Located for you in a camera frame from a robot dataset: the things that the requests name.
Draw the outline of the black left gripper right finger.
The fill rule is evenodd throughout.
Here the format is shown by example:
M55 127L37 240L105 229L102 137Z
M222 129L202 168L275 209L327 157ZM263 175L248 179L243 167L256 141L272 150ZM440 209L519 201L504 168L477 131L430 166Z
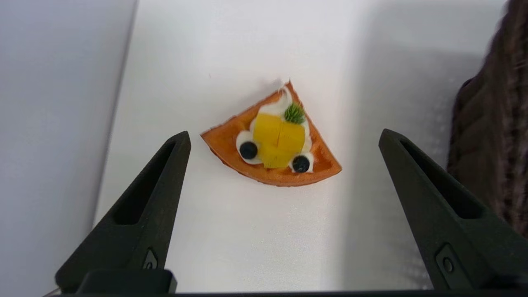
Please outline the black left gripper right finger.
M407 137L379 149L436 290L526 290L527 240Z

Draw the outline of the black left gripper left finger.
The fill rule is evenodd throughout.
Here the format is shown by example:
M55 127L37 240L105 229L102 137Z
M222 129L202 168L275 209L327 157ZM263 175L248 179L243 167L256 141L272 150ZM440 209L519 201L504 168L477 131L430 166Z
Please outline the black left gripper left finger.
M190 135L170 137L55 275L63 292L101 269L162 269L191 151Z

